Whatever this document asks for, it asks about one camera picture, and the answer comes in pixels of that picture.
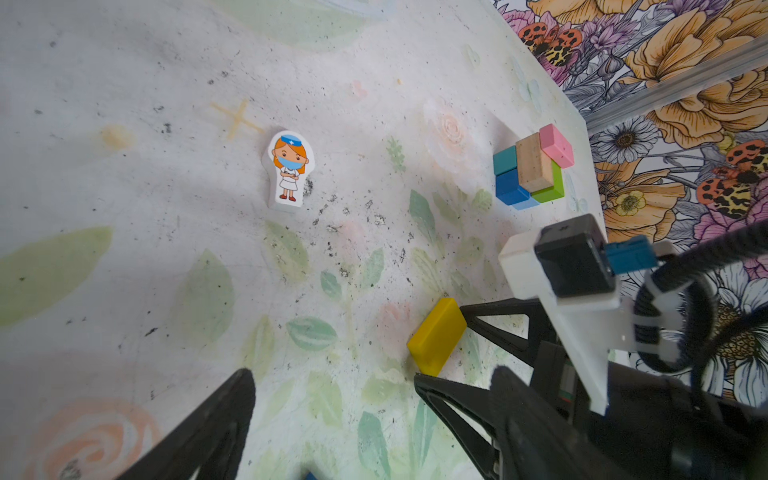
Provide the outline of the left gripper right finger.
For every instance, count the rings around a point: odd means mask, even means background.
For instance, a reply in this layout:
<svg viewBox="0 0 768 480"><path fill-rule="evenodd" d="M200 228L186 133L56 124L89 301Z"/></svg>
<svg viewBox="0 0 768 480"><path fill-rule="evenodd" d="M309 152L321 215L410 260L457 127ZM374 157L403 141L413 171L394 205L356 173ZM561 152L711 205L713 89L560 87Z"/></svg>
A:
<svg viewBox="0 0 768 480"><path fill-rule="evenodd" d="M515 373L497 367L490 412L502 479L628 479Z"/></svg>

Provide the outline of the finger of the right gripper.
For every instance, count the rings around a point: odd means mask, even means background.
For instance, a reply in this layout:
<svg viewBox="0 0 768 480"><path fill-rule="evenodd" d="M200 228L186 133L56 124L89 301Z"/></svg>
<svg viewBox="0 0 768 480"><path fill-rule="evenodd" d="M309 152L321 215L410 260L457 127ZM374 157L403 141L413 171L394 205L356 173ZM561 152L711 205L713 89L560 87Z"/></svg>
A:
<svg viewBox="0 0 768 480"><path fill-rule="evenodd" d="M533 367L544 343L558 338L539 299L509 298L460 307L467 327Z"/></svg>
<svg viewBox="0 0 768 480"><path fill-rule="evenodd" d="M509 479L506 431L491 391L417 373L416 393L450 430L483 479Z"/></svg>

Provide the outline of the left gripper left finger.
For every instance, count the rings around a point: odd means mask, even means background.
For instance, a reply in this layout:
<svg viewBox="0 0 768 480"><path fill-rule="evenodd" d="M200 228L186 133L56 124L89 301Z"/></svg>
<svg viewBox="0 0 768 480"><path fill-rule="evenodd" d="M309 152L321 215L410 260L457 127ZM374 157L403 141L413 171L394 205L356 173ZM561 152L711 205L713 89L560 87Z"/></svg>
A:
<svg viewBox="0 0 768 480"><path fill-rule="evenodd" d="M122 479L234 479L256 403L252 372L241 368Z"/></svg>

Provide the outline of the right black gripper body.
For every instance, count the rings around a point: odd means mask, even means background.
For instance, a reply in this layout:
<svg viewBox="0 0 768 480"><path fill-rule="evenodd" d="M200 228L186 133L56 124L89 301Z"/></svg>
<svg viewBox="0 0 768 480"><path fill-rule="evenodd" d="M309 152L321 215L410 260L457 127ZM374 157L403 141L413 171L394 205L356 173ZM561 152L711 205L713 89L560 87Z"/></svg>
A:
<svg viewBox="0 0 768 480"><path fill-rule="evenodd" d="M577 433L631 478L660 477L659 427L647 392L630 382L628 368L609 364L610 404L598 414L561 345L532 341L527 353L531 388Z"/></svg>

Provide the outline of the yellow rectangular wood block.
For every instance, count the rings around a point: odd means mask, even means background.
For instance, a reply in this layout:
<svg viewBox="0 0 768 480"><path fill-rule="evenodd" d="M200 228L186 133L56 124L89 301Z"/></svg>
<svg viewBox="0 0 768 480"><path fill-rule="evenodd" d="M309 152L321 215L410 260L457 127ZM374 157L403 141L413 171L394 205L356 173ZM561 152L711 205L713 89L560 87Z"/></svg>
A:
<svg viewBox="0 0 768 480"><path fill-rule="evenodd" d="M440 299L407 343L422 374L437 377L467 329L457 301Z"/></svg>

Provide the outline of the dark blue wood cube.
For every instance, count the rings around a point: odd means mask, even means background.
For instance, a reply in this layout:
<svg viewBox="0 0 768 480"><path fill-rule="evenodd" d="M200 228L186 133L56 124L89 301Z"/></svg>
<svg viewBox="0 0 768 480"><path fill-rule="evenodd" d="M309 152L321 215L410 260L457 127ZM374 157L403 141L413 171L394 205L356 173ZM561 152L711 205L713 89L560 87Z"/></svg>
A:
<svg viewBox="0 0 768 480"><path fill-rule="evenodd" d="M495 195L505 205L516 205L531 199L531 193L520 184L517 169L496 176Z"/></svg>

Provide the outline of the natural wood rectangular block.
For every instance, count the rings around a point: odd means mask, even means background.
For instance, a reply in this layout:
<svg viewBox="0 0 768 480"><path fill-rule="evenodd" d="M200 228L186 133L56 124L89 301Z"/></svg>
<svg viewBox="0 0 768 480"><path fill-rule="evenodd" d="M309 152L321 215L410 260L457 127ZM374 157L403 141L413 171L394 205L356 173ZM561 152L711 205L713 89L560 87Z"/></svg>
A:
<svg viewBox="0 0 768 480"><path fill-rule="evenodd" d="M519 181L529 192L538 192L554 185L552 159L540 148L536 132L516 143Z"/></svg>

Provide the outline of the teal wood cube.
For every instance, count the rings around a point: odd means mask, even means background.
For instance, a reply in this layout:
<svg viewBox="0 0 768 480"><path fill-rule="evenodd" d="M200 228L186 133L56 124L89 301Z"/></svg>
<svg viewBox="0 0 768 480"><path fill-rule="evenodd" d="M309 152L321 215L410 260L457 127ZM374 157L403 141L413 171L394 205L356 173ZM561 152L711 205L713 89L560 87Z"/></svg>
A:
<svg viewBox="0 0 768 480"><path fill-rule="evenodd" d="M493 154L493 170L495 176L501 176L517 168L517 150L510 146Z"/></svg>

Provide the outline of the pink rectangular wood block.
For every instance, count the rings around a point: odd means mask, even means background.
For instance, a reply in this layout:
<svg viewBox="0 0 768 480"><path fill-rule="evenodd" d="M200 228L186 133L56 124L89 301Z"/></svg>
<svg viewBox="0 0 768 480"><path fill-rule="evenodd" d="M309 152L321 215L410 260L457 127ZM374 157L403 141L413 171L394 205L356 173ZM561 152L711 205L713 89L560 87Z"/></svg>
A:
<svg viewBox="0 0 768 480"><path fill-rule="evenodd" d="M539 129L539 140L541 150L561 169L570 168L575 164L572 145L554 124Z"/></svg>

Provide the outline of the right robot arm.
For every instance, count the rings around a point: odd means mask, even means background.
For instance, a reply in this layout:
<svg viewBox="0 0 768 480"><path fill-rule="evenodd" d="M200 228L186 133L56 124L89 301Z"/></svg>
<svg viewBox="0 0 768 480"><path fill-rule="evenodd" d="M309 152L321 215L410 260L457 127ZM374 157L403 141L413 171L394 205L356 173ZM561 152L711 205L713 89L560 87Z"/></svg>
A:
<svg viewBox="0 0 768 480"><path fill-rule="evenodd" d="M485 479L763 479L767 412L670 377L617 363L609 404L594 413L582 383L559 387L566 352L541 304L508 299L460 308L468 327L527 363L487 389L417 374L416 393L451 431Z"/></svg>

